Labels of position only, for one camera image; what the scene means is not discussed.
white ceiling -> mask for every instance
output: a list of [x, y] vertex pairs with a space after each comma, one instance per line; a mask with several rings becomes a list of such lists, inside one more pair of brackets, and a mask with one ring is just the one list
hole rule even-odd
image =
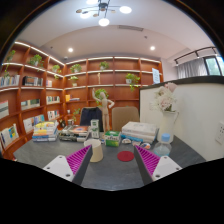
[[[110, 6], [129, 6], [130, 14], [107, 12], [110, 24], [98, 25], [99, 17], [81, 19], [86, 0], [65, 0], [43, 12], [18, 36], [62, 62], [94, 56], [137, 56], [168, 61], [182, 52], [214, 46], [204, 31], [183, 12], [162, 0], [110, 0]], [[118, 25], [144, 28], [118, 29]]]

figurine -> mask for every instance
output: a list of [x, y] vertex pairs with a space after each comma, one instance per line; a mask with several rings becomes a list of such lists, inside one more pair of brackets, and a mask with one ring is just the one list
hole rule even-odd
[[110, 130], [109, 111], [108, 111], [107, 105], [108, 105], [108, 102], [109, 102], [110, 105], [109, 105], [108, 107], [111, 108], [111, 107], [114, 106], [114, 102], [111, 101], [111, 100], [108, 100], [108, 99], [106, 98], [106, 95], [105, 95], [104, 92], [101, 92], [101, 93], [100, 93], [100, 96], [103, 98], [102, 100], [96, 98], [96, 97], [95, 97], [95, 88], [93, 88], [93, 90], [92, 90], [92, 96], [93, 96], [93, 99], [95, 99], [96, 101], [99, 101], [99, 102], [102, 103], [103, 131], [104, 131], [104, 134], [105, 134], [105, 132], [106, 132], [106, 127], [107, 127], [107, 130], [108, 130], [108, 131]]

display shelf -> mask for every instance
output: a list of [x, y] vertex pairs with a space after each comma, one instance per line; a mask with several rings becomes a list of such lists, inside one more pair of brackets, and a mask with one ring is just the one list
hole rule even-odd
[[86, 74], [86, 72], [77, 72], [77, 73], [71, 73], [71, 74], [69, 74], [69, 75], [65, 75], [65, 77], [71, 77], [71, 76], [73, 76], [73, 75], [85, 75]]
[[113, 72], [113, 70], [111, 69], [106, 69], [106, 70], [97, 70], [97, 71], [88, 71], [88, 74], [92, 74], [92, 73], [107, 73], [107, 72]]
[[65, 88], [65, 90], [71, 90], [71, 89], [82, 89], [86, 88], [86, 86], [76, 86], [76, 87], [70, 87], [70, 88]]
[[12, 90], [18, 90], [19, 86], [1, 86], [0, 87], [0, 92], [4, 92], [4, 91], [12, 91]]
[[36, 71], [46, 72], [46, 70], [42, 67], [34, 67], [34, 66], [31, 66], [31, 65], [25, 65], [25, 68], [33, 69], [33, 70], [36, 70]]
[[85, 103], [86, 100], [73, 100], [73, 101], [67, 101], [66, 103]]
[[51, 106], [51, 105], [61, 105], [61, 104], [63, 104], [63, 103], [48, 103], [48, 104], [46, 104], [46, 106]]
[[[135, 106], [139, 108], [139, 87], [153, 84], [152, 68], [158, 69], [160, 73], [160, 80], [163, 81], [162, 63], [160, 61], [126, 56], [109, 56], [109, 57], [93, 57], [80, 59], [68, 63], [62, 63], [51, 55], [30, 46], [26, 43], [16, 42], [11, 50], [15, 50], [13, 60], [9, 63], [8, 71], [10, 75], [19, 74], [20, 82], [17, 86], [0, 87], [1, 102], [6, 99], [9, 101], [9, 115], [2, 118], [0, 121], [1, 128], [14, 123], [21, 128], [19, 135], [22, 136], [16, 143], [12, 143], [4, 158], [13, 156], [13, 151], [25, 144], [25, 142], [32, 139], [33, 132], [25, 133], [23, 120], [32, 116], [43, 114], [45, 120], [47, 111], [59, 110], [60, 116], [58, 119], [65, 118], [65, 120], [73, 116], [74, 109], [82, 109], [83, 107], [99, 106], [92, 98], [92, 89], [105, 89], [109, 94], [109, 100], [115, 102], [114, 107]], [[39, 54], [44, 61], [43, 67], [35, 67], [27, 62], [34, 55]], [[109, 63], [109, 68], [100, 70], [100, 62], [106, 61]], [[52, 71], [54, 65], [59, 65], [61, 73], [57, 74]], [[72, 73], [70, 68], [75, 64], [80, 64], [82, 70], [77, 73]], [[3, 63], [1, 75], [4, 75], [4, 68], [7, 66], [6, 60]], [[126, 84], [126, 74], [134, 73], [141, 78], [138, 87], [134, 91], [130, 90], [130, 85]], [[72, 86], [71, 76], [78, 77], [77, 86]], [[43, 86], [24, 86], [22, 85], [22, 78], [24, 76], [32, 76], [43, 78]], [[52, 81], [52, 87], [46, 86], [46, 81]], [[79, 101], [65, 102], [65, 95], [71, 95], [72, 98], [80, 98]], [[46, 104], [46, 96], [59, 96], [60, 103]], [[34, 107], [27, 110], [21, 110], [21, 102], [30, 99], [40, 99], [40, 107]], [[77, 116], [76, 123], [80, 122], [80, 115]]]
[[57, 76], [59, 77], [59, 79], [60, 79], [60, 78], [64, 78], [63, 75], [60, 75], [60, 74], [58, 74], [58, 73], [54, 73], [54, 72], [51, 72], [51, 71], [47, 71], [47, 74], [48, 74], [48, 75], [52, 75], [52, 76], [57, 75]]
[[9, 114], [9, 115], [7, 115], [7, 116], [1, 118], [1, 119], [0, 119], [0, 122], [2, 122], [2, 121], [4, 121], [4, 120], [7, 120], [7, 119], [9, 119], [9, 118], [11, 118], [11, 117], [13, 117], [13, 116], [16, 116], [16, 115], [18, 115], [19, 113], [20, 113], [20, 112], [14, 112], [14, 113], [11, 113], [11, 114]]
[[33, 108], [29, 108], [29, 109], [27, 109], [27, 110], [21, 110], [21, 113], [26, 113], [26, 112], [29, 112], [29, 111], [32, 111], [32, 110], [41, 109], [41, 108], [44, 108], [44, 106], [33, 107]]
[[21, 89], [44, 89], [41, 86], [21, 86]]
[[46, 90], [48, 90], [48, 91], [63, 91], [63, 89], [52, 88], [52, 87], [46, 87]]

water bottle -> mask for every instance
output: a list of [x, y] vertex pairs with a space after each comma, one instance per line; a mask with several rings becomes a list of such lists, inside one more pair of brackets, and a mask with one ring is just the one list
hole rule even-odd
[[169, 156], [171, 151], [171, 145], [168, 143], [170, 135], [168, 133], [163, 133], [161, 137], [161, 142], [156, 143], [153, 152], [158, 156]]

table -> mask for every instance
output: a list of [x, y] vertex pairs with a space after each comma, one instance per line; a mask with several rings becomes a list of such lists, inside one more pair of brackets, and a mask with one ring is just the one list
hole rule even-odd
[[[156, 142], [151, 145], [150, 151], [153, 150]], [[176, 136], [171, 146], [170, 158], [182, 168], [206, 162], [202, 156]], [[14, 156], [18, 162], [42, 169], [58, 155], [68, 156], [83, 147], [84, 144], [81, 142], [60, 141], [59, 138], [55, 142], [33, 142], [31, 140], [15, 151]], [[103, 159], [89, 163], [81, 187], [113, 191], [144, 186], [135, 158], [129, 162], [122, 162], [117, 158], [117, 154], [121, 151], [134, 153], [134, 147], [131, 144], [121, 143], [119, 147], [102, 144], [102, 149]]]

